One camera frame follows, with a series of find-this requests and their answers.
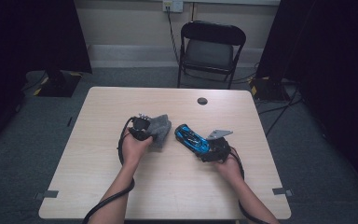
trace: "black controller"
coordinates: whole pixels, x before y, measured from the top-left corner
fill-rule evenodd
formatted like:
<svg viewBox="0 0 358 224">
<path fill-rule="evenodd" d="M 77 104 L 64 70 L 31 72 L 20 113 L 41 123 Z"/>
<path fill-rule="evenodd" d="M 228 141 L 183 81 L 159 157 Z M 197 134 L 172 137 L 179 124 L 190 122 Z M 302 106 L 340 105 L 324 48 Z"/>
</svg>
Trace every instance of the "black controller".
<svg viewBox="0 0 358 224">
<path fill-rule="evenodd" d="M 146 132 L 147 128 L 150 125 L 150 121 L 148 120 L 148 117 L 141 116 L 140 118 L 134 117 L 132 119 L 132 127 L 129 129 L 132 136 L 139 141 L 144 141 L 148 137 L 152 136 L 149 133 Z"/>
</svg>

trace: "forearm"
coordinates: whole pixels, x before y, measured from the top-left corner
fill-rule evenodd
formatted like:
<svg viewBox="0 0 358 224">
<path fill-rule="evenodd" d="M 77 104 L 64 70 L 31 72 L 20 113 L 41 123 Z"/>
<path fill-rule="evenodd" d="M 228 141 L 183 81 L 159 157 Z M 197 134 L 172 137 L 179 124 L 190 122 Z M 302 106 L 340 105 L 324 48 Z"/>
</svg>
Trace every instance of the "forearm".
<svg viewBox="0 0 358 224">
<path fill-rule="evenodd" d="M 241 178 L 230 181 L 240 198 L 243 209 L 252 217 L 256 217 L 267 223 L 279 223 L 276 217 L 267 209 L 267 207 L 257 198 L 249 186 Z"/>
<path fill-rule="evenodd" d="M 116 179 L 106 191 L 101 201 L 126 189 L 132 181 L 137 164 L 124 164 Z M 99 209 L 89 220 L 89 223 L 123 223 L 126 215 L 127 201 L 129 194 L 119 197 Z"/>
</svg>

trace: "person's left hand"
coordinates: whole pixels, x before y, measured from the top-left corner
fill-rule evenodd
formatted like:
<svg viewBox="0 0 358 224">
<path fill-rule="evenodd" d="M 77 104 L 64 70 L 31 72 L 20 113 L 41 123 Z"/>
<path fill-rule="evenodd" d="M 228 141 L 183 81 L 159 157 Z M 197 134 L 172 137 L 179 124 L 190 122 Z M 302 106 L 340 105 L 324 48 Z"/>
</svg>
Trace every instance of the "person's left hand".
<svg viewBox="0 0 358 224">
<path fill-rule="evenodd" d="M 123 157 L 124 164 L 138 164 L 146 152 L 147 147 L 153 142 L 153 137 L 139 141 L 130 134 L 127 128 L 124 132 Z"/>
</svg>

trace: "gray carpet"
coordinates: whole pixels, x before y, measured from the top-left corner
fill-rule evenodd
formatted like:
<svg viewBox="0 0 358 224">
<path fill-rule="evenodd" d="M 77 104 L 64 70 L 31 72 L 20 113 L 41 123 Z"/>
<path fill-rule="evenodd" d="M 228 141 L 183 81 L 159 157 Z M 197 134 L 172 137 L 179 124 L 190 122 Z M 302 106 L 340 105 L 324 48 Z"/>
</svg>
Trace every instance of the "gray carpet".
<svg viewBox="0 0 358 224">
<path fill-rule="evenodd" d="M 235 78 L 253 72 L 252 68 L 239 68 Z M 27 85 L 42 75 L 43 72 L 29 73 Z M 176 76 L 177 68 L 170 67 L 97 68 L 92 75 L 81 78 L 72 98 L 35 97 L 37 86 L 27 90 L 20 112 L 0 134 L 0 223 L 80 223 L 41 219 L 38 216 L 41 201 L 34 196 L 48 188 L 89 88 L 175 88 Z M 227 86 L 191 77 L 185 77 L 184 81 L 202 88 Z M 249 90 L 249 87 L 242 82 L 232 89 Z M 287 86 L 291 94 L 294 89 Z M 259 112 L 284 105 L 255 103 Z M 280 112 L 260 115 L 266 131 Z M 358 223 L 358 176 L 338 150 L 325 141 L 318 120 L 304 104 L 292 105 L 284 112 L 271 129 L 268 143 L 283 186 L 294 193 L 288 198 L 292 217 L 281 223 Z"/>
</svg>

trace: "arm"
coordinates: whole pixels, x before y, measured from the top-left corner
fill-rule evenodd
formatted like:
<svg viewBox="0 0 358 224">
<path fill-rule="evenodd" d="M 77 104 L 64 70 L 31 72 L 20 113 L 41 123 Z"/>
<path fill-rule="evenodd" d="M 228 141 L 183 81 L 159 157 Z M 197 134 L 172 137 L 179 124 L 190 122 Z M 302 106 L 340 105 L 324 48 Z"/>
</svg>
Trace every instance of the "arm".
<svg viewBox="0 0 358 224">
<path fill-rule="evenodd" d="M 252 217 L 256 217 L 267 223 L 279 223 L 277 218 L 267 209 L 267 207 L 257 198 L 241 176 L 240 167 L 232 155 L 229 155 L 224 163 L 214 162 L 214 166 L 220 175 L 225 178 L 229 185 L 234 189 L 243 209 Z"/>
<path fill-rule="evenodd" d="M 128 130 L 126 130 L 124 134 L 126 135 L 123 142 L 124 164 L 112 185 L 101 198 L 101 201 L 122 191 L 130 185 L 136 168 L 145 154 L 146 148 L 152 143 L 152 137 L 149 137 L 144 141 L 138 141 L 129 134 Z M 128 198 L 129 194 L 126 194 L 102 207 L 91 217 L 89 223 L 124 223 Z"/>
</svg>

